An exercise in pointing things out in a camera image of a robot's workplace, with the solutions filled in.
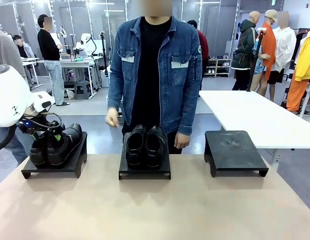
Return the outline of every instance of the hand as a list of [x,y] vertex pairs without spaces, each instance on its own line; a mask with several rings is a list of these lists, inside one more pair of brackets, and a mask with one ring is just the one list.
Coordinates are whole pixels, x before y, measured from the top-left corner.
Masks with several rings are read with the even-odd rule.
[[270,55],[268,55],[268,54],[262,54],[260,57],[261,57],[262,59],[270,60]]
[[177,133],[175,137],[175,148],[177,149],[183,149],[187,146],[189,146],[190,143],[190,136],[184,135],[181,133]]
[[111,127],[114,127],[114,128],[119,127],[118,111],[114,107],[111,107],[108,109],[107,116],[106,116],[106,122]]

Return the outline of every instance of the man's right hand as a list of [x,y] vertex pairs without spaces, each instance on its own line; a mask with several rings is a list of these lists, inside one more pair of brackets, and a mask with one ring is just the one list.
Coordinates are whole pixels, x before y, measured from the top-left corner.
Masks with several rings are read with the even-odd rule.
[[118,111],[111,107],[108,109],[108,113],[106,116],[106,122],[109,126],[117,128],[119,127],[119,122],[118,122]]
[[262,54],[260,57],[261,57],[262,59],[270,60],[270,55],[268,55],[268,54]]

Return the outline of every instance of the pair of black shoes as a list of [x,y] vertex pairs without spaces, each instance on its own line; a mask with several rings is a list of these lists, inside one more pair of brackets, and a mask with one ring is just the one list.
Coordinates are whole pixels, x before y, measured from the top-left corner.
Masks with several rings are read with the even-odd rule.
[[37,167],[61,167],[68,161],[69,155],[81,140],[82,129],[77,122],[58,135],[44,132],[34,141],[30,151],[30,160]]
[[165,157],[167,135],[160,126],[149,131],[138,125],[127,139],[126,160],[131,168],[159,169]]

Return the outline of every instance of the man in denim jacket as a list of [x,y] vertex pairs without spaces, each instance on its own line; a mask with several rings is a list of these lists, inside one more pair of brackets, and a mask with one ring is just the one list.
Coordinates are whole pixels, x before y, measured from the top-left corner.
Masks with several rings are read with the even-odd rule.
[[190,142],[202,55],[196,29],[172,15],[168,0],[144,0],[146,17],[123,23],[111,64],[107,124],[118,126],[123,98],[123,135],[139,124],[160,125],[170,154]]

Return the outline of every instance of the man's left hand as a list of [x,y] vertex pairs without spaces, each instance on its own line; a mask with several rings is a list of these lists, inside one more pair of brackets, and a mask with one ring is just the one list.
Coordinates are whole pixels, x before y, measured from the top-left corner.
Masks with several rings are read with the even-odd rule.
[[190,136],[184,135],[181,133],[177,133],[175,137],[175,148],[183,149],[189,146],[190,143]]

